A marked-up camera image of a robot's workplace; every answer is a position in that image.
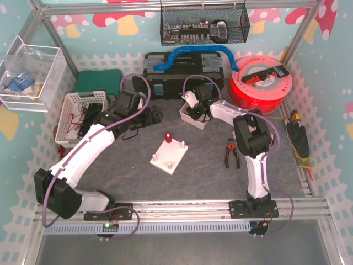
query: wall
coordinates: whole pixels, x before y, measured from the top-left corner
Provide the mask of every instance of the wall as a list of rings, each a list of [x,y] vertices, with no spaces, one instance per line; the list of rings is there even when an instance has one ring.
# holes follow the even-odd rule
[[[30,12],[26,0],[0,0],[0,56],[7,52]],[[52,45],[44,27],[40,27],[32,44]],[[37,205],[33,174],[58,160],[52,130],[58,123],[63,97],[74,83],[67,69],[46,114],[10,111],[0,102],[0,264],[22,263]]]
[[[247,43],[226,46],[236,58],[263,54],[279,59],[303,18],[292,15],[288,18],[292,11],[289,8],[248,10],[252,28]],[[161,46],[159,13],[120,14],[119,17],[116,14],[58,15],[51,17],[51,21],[80,71],[120,68],[124,74],[142,73],[146,53],[172,51],[177,47]],[[224,60],[225,70],[230,73],[227,61]]]
[[[353,2],[326,0],[290,64],[294,89],[288,97],[290,107],[302,114],[313,183],[318,195],[328,198],[349,264],[353,264],[352,28]]]

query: metal basket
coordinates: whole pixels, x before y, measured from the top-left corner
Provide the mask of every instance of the metal basket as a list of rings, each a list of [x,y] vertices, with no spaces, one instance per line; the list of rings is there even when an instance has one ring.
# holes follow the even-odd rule
[[[249,29],[245,1],[176,5],[161,0],[162,46],[245,43]]]

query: black toolbox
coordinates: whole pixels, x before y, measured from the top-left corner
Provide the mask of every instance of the black toolbox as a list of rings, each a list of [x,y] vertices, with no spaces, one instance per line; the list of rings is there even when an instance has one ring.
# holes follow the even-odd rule
[[[143,76],[151,86],[151,99],[181,99],[183,84],[189,75],[200,74],[212,79],[220,89],[224,87],[224,74],[221,55],[218,52],[192,52],[180,54],[174,60],[171,68],[165,71],[153,70],[154,65],[160,65],[168,60],[170,52],[150,52],[145,55]],[[136,92],[147,94],[143,80],[133,77],[133,87]],[[207,79],[191,78],[186,83],[186,90],[200,84],[207,84],[214,97],[217,89]]]

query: wire mesh basket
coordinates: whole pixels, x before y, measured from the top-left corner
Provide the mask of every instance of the wire mesh basket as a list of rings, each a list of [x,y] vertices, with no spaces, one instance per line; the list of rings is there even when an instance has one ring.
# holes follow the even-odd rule
[[[245,43],[250,29],[244,3],[175,5],[161,0],[161,42],[168,45]]]

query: red peg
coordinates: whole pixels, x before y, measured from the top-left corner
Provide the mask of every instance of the red peg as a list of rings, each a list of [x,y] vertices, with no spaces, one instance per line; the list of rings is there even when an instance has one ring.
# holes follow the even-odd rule
[[[165,134],[165,141],[167,143],[171,143],[172,142],[172,134],[170,132]]]

